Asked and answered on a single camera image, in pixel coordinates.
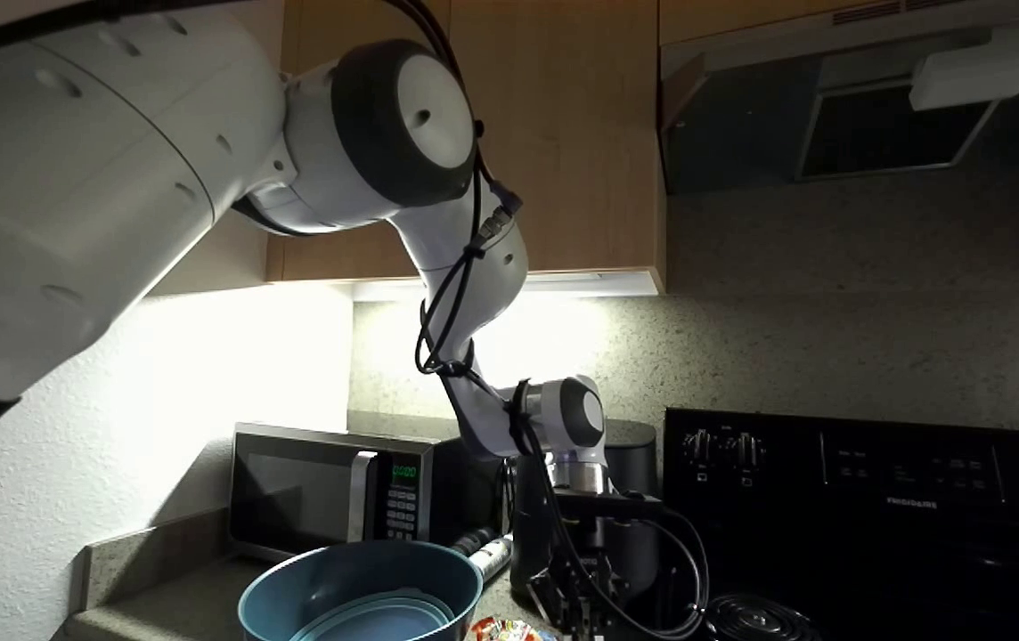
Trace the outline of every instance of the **microwave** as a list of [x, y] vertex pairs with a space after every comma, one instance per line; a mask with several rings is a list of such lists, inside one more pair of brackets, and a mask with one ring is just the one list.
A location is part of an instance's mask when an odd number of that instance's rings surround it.
[[293, 556], [339, 540], [502, 536], [506, 467], [452, 419], [354, 413], [345, 435], [235, 426], [233, 546]]

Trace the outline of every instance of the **black stove top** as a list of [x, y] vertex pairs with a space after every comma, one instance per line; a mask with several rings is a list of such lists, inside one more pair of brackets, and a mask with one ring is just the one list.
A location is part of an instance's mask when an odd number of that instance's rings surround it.
[[832, 641], [1019, 638], [1019, 431], [671, 410], [663, 498], [722, 602]]

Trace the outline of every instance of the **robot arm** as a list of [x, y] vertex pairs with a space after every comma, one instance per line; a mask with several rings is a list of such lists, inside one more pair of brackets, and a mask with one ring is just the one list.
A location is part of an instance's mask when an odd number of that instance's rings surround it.
[[[140, 13], [0, 49], [0, 413], [91, 346], [235, 202], [293, 236], [387, 220], [434, 305], [424, 342], [462, 435], [516, 451], [472, 333], [520, 292], [509, 193], [472, 163], [455, 74], [414, 44], [281, 92], [229, 12]], [[556, 451], [597, 444], [592, 384], [532, 384]]]
[[[421, 340], [444, 384], [462, 439], [516, 456], [506, 403], [472, 360], [472, 333], [520, 292], [526, 248], [516, 201], [472, 156], [472, 117], [455, 74], [414, 44], [375, 44], [287, 89], [286, 146], [293, 181], [252, 188], [252, 214], [281, 233], [312, 236], [387, 220], [424, 286]], [[550, 451], [601, 443], [592, 381], [526, 384], [522, 413]]]

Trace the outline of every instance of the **countertop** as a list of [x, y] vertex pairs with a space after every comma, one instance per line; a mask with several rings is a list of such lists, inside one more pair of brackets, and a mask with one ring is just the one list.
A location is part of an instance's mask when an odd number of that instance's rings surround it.
[[[243, 641], [235, 602], [265, 570], [265, 562], [244, 559], [202, 562], [149, 593], [79, 614], [56, 641]], [[526, 619], [550, 631], [509, 598], [509, 575], [483, 588], [472, 619], [480, 616]]]

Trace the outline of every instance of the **wooden cabinet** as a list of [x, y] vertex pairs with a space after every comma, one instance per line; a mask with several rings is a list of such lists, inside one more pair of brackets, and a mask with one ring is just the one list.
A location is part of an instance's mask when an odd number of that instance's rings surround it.
[[[410, 32], [364, 0], [293, 0], [287, 73], [355, 44]], [[653, 0], [439, 3], [483, 121], [491, 174], [522, 195], [535, 271], [649, 273], [663, 265]], [[272, 244], [272, 277], [410, 273], [387, 229]]]
[[888, 0], [658, 0], [658, 44], [742, 32], [811, 13], [881, 6]]

